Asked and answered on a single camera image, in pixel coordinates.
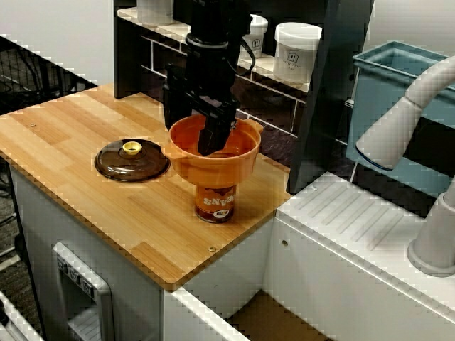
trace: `wire basket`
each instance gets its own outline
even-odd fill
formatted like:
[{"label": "wire basket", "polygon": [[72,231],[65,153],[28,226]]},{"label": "wire basket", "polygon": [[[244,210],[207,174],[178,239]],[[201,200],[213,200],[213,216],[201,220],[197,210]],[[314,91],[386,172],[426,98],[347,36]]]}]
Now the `wire basket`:
[{"label": "wire basket", "polygon": [[42,57],[0,38],[0,114],[94,86]]}]

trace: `tile wall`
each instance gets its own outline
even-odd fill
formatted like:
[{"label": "tile wall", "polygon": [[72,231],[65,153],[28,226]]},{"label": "tile wall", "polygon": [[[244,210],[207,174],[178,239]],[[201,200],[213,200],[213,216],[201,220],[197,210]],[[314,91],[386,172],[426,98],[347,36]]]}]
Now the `tile wall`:
[{"label": "tile wall", "polygon": [[[185,66],[186,45],[153,31],[143,38],[150,42],[152,49],[149,64],[143,65],[143,89],[161,101],[165,64]],[[241,103],[237,116],[254,119],[264,127],[260,152],[289,167],[306,93],[256,72],[237,76],[231,91]]]}]

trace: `white container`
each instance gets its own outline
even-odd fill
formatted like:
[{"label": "white container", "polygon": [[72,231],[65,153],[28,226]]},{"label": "white container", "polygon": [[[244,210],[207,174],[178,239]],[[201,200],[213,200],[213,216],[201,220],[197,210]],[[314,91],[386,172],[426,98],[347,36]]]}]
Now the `white container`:
[{"label": "white container", "polygon": [[279,24],[274,75],[298,84],[310,82],[321,33],[322,28],[306,23]]},{"label": "white container", "polygon": [[[255,14],[252,14],[251,17],[252,21],[250,24],[250,34],[243,38],[253,51],[255,58],[261,58],[264,34],[267,32],[269,22],[266,18],[262,18],[261,16],[257,16]],[[250,55],[242,46],[240,46],[240,59],[251,60]]]},{"label": "white container", "polygon": [[175,23],[173,0],[137,0],[137,20],[153,26]]}]

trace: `white jar with lid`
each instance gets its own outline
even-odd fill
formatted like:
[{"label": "white jar with lid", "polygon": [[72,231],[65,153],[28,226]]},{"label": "white jar with lid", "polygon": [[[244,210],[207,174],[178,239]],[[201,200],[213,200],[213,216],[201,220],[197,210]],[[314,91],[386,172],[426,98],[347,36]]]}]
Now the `white jar with lid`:
[{"label": "white jar with lid", "polygon": [[298,84],[310,82],[321,33],[322,28],[307,23],[279,24],[274,75]]},{"label": "white jar with lid", "polygon": [[[262,18],[261,16],[257,16],[255,14],[252,14],[251,17],[250,34],[243,38],[253,51],[255,58],[261,58],[264,34],[267,32],[269,22],[266,18]],[[250,55],[248,55],[248,52],[242,46],[240,47],[239,58],[243,60],[251,60]]]}]

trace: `countertop edge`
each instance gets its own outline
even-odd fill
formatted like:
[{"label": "countertop edge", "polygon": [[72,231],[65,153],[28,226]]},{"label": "countertop edge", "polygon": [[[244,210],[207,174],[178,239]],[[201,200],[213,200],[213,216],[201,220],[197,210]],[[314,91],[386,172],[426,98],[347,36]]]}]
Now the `countertop edge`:
[{"label": "countertop edge", "polygon": [[[15,160],[7,156],[3,151],[0,151],[0,157],[2,157],[11,167],[13,167],[16,171],[18,171],[21,175],[23,175],[27,180],[33,183],[39,190],[45,193],[50,199],[52,199],[55,203],[61,206],[64,210],[70,213],[75,219],[83,223],[86,227],[88,227],[92,232],[94,232],[98,237],[101,237],[103,241],[108,244],[111,244],[111,247],[119,252],[122,256],[128,259],[130,262],[133,263],[138,269],[140,269],[144,274],[146,274],[150,279],[152,279],[156,284],[158,284],[162,289],[167,290],[169,292],[173,292],[180,287],[182,287],[186,282],[191,280],[196,274],[200,273],[203,269],[210,266],[213,262],[217,261],[219,258],[224,256],[228,253],[231,249],[233,249],[236,245],[238,245],[242,240],[250,236],[252,233],[257,231],[267,220],[273,218],[275,215],[277,208],[273,209],[268,215],[262,218],[259,222],[251,226],[249,229],[245,230],[240,236],[236,239],[232,240],[229,244],[225,245],[221,250],[217,250],[217,252],[211,256],[209,259],[206,259],[204,262],[199,264],[196,268],[194,268],[191,272],[187,273],[185,276],[180,278],[177,282],[168,283],[163,280],[158,274],[154,273],[150,268],[148,268],[145,264],[140,262],[136,257],[134,257],[131,253],[129,253],[125,248],[119,245],[116,241],[114,241],[110,236],[105,234],[101,231],[98,227],[93,225],[87,218],[85,218],[81,213],[79,213],[76,209],[69,206],[62,198],[60,198],[57,194],[55,194],[50,188],[44,185],[41,181],[36,179],[32,174],[30,174],[25,168],[19,165]],[[263,160],[267,160],[267,162],[271,163],[273,166],[278,168],[282,168],[286,170],[286,166],[277,163],[276,161],[268,161],[269,158],[263,156],[262,154],[258,154],[258,157],[262,158]]]}]

